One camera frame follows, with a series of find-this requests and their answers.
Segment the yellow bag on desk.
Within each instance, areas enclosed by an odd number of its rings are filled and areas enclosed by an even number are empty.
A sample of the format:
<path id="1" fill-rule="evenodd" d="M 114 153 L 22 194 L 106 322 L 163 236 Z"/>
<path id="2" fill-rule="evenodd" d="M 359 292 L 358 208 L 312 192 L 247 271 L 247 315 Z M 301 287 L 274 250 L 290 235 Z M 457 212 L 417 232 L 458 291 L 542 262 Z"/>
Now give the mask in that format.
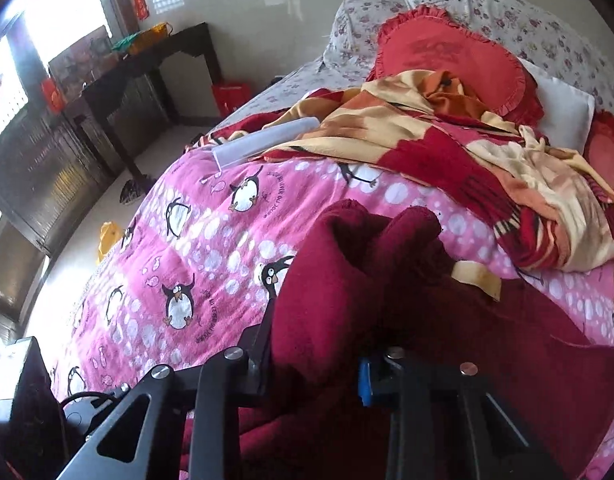
<path id="1" fill-rule="evenodd" d="M 147 30 L 141 30 L 122 38 L 116 44 L 113 44 L 112 50 L 121 55 L 137 55 L 153 47 L 154 44 L 167 39 L 172 31 L 173 27 L 170 23 L 162 22 Z"/>

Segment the floral headboard cushion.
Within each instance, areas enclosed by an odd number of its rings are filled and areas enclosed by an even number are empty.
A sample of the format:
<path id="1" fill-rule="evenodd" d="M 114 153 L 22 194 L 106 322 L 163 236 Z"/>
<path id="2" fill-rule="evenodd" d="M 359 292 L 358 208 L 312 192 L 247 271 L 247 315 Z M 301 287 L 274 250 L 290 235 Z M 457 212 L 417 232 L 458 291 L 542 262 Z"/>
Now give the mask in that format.
<path id="1" fill-rule="evenodd" d="M 614 114 L 614 68 L 607 58 L 569 24 L 527 0 L 344 0 L 335 14 L 324 65 L 354 84 L 362 81 L 375 64 L 382 25 L 418 6 L 446 10 L 453 21 L 590 93 L 599 110 Z"/>

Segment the red and yellow blanket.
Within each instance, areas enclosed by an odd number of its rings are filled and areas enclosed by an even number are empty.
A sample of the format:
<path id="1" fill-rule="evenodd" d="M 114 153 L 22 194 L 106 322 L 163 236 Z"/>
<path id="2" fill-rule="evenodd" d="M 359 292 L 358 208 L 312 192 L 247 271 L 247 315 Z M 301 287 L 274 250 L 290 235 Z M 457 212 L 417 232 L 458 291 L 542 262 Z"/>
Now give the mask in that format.
<path id="1" fill-rule="evenodd" d="M 488 110 L 450 74 L 407 70 L 359 88 L 319 89 L 286 110 L 220 128 L 201 146 L 314 117 L 262 159 L 331 158 L 439 188 L 493 230 L 522 269 L 587 271 L 614 260 L 614 191 L 576 151 Z"/>

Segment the white cylindrical tube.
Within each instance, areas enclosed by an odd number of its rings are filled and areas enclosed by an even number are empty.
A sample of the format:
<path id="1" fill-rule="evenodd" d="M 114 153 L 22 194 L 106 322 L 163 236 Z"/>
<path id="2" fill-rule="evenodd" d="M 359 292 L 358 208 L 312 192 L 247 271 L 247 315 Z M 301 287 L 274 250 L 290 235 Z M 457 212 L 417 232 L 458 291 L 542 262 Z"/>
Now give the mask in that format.
<path id="1" fill-rule="evenodd" d="M 296 140 L 298 136 L 320 126 L 316 117 L 304 117 L 247 133 L 235 140 L 211 149 L 211 155 L 220 171 L 256 157 L 275 145 Z"/>

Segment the red heart pillow left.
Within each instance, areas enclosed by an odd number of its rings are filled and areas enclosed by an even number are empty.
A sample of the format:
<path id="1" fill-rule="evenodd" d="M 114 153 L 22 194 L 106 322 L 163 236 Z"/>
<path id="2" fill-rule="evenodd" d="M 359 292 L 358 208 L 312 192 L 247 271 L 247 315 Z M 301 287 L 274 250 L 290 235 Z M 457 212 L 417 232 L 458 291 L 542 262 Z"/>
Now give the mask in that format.
<path id="1" fill-rule="evenodd" d="M 535 78 L 518 58 L 436 6 L 418 6 L 380 26 L 369 80 L 406 70 L 452 73 L 493 113 L 514 124 L 535 127 L 544 115 Z"/>

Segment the red wall sticker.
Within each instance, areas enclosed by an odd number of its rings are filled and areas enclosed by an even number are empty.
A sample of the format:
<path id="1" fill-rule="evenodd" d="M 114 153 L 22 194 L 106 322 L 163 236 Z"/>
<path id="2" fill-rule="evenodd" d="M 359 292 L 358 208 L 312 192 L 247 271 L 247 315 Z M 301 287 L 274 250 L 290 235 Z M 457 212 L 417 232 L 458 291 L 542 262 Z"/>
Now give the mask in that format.
<path id="1" fill-rule="evenodd" d="M 150 17 L 150 10 L 148 10 L 148 6 L 146 0 L 133 0 L 134 12 L 136 12 L 136 18 L 139 21 L 144 21 Z"/>

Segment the red box on cabinet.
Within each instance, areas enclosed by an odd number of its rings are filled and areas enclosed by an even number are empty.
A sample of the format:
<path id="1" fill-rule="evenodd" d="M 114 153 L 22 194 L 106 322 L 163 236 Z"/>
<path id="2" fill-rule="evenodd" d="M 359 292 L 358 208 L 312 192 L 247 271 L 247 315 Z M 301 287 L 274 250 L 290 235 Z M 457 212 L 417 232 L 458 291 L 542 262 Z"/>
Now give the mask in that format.
<path id="1" fill-rule="evenodd" d="M 43 79 L 40 88 L 50 111 L 54 114 L 60 114 L 65 108 L 65 101 L 55 80 L 52 77 Z"/>

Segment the dark slipper on floor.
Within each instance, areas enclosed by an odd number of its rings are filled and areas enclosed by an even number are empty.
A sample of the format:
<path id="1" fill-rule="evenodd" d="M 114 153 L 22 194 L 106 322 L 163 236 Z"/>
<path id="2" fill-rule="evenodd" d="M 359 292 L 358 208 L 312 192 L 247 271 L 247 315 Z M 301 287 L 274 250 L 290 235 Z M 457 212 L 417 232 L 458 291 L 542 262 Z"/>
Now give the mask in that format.
<path id="1" fill-rule="evenodd" d="M 130 179 L 124 182 L 119 195 L 121 205 L 130 205 L 141 197 L 145 196 L 153 187 L 155 180 L 151 176 L 146 176 L 142 182 Z"/>

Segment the framed picture on desk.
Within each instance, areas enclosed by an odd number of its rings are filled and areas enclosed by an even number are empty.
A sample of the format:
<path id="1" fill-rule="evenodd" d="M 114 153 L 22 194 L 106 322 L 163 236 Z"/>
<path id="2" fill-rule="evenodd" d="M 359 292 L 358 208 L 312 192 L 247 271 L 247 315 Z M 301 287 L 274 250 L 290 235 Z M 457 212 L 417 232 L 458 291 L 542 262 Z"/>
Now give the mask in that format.
<path id="1" fill-rule="evenodd" d="M 80 97 L 85 86 L 92 84 L 119 62 L 118 54 L 105 26 L 83 36 L 49 62 L 49 74 L 65 102 Z"/>

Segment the red heart pillow right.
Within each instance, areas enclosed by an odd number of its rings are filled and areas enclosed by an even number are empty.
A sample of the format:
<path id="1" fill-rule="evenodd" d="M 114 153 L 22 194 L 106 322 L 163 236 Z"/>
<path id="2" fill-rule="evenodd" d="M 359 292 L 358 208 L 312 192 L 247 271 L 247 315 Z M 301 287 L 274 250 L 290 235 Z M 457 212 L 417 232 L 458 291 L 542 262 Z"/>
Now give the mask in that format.
<path id="1" fill-rule="evenodd" d="M 594 113 L 584 158 L 614 191 L 614 115 L 610 112 Z"/>

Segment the yellow item on floor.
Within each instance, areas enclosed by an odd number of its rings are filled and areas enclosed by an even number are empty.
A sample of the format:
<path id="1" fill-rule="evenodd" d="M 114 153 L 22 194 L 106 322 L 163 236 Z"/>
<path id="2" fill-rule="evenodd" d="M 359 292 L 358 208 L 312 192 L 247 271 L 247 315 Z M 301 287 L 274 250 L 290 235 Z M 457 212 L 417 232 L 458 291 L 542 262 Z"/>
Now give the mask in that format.
<path id="1" fill-rule="evenodd" d="M 124 229 L 113 221 L 106 221 L 101 225 L 98 239 L 98 262 L 101 262 L 113 246 L 124 237 Z"/>

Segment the pink penguin print blanket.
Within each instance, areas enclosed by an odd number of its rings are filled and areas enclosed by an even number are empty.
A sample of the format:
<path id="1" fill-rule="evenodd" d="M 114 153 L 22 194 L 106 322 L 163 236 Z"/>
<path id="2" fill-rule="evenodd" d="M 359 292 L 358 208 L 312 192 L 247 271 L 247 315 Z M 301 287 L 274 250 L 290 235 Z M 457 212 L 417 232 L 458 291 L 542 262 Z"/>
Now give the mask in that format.
<path id="1" fill-rule="evenodd" d="M 52 373 L 60 396 L 135 384 L 152 365 L 204 362 L 262 318 L 316 217 L 356 200 L 392 217 L 425 207 L 448 253 L 520 278 L 552 299 L 593 342 L 614 346 L 613 263 L 582 273 L 517 270 L 503 241 L 513 218 L 534 221 L 534 191 L 500 168 L 464 160 L 432 185 L 327 159 L 254 162 L 218 172 L 194 151 L 155 183 L 94 272 L 72 338 Z"/>

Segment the dark red fleece garment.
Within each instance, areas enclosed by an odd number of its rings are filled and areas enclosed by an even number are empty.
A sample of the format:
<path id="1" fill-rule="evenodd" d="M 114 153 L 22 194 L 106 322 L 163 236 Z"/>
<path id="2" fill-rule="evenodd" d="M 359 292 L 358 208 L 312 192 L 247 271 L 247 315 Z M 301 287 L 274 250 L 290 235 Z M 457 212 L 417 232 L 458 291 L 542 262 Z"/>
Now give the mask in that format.
<path id="1" fill-rule="evenodd" d="M 241 412 L 244 478 L 383 478 L 389 416 L 361 404 L 358 368 L 397 346 L 476 364 L 565 476 L 584 472 L 614 419 L 614 347 L 521 280 L 499 299 L 458 282 L 440 231 L 427 209 L 387 218 L 353 200 L 316 219 L 275 303 L 269 399 Z"/>

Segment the red heart pillow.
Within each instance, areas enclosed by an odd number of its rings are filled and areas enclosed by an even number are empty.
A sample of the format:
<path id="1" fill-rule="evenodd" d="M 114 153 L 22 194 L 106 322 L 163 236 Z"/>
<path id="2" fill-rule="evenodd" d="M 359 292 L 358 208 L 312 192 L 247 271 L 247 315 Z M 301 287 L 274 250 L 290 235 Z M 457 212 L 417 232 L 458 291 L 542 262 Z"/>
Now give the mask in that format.
<path id="1" fill-rule="evenodd" d="M 535 78 L 518 58 L 436 6 L 418 6 L 380 26 L 369 80 L 406 70 L 452 73 L 493 113 L 514 124 L 535 127 L 544 115 Z"/>
<path id="2" fill-rule="evenodd" d="M 594 113 L 584 158 L 614 191 L 614 115 L 610 112 Z"/>

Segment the white square pillow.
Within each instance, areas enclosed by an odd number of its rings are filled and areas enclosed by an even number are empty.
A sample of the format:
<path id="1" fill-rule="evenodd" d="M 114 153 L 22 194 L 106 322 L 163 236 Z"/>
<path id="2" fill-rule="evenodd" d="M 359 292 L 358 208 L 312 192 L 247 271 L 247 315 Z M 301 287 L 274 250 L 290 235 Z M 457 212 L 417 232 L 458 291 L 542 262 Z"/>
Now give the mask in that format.
<path id="1" fill-rule="evenodd" d="M 539 131 L 552 146 L 582 153 L 595 112 L 594 97 L 550 76 L 531 62 L 522 58 L 520 62 L 537 83 L 537 96 L 543 108 Z"/>

